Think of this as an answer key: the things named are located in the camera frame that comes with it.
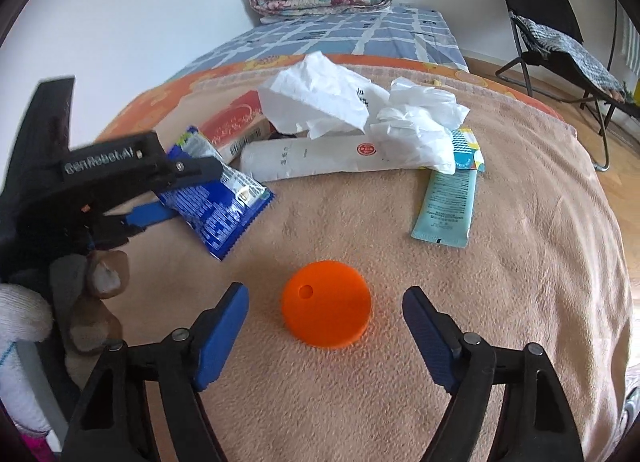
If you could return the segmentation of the left hand in white glove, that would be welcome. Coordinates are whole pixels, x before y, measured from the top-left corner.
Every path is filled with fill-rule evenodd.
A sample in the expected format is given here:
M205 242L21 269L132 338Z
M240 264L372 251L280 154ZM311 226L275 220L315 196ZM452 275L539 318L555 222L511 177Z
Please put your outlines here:
M123 251L73 254L48 269L51 301L21 284L1 286L1 401L17 430L35 439L52 426L30 385L17 344L41 343L60 330L63 373L84 388L103 347L122 338L122 323L104 301L127 289L129 258Z

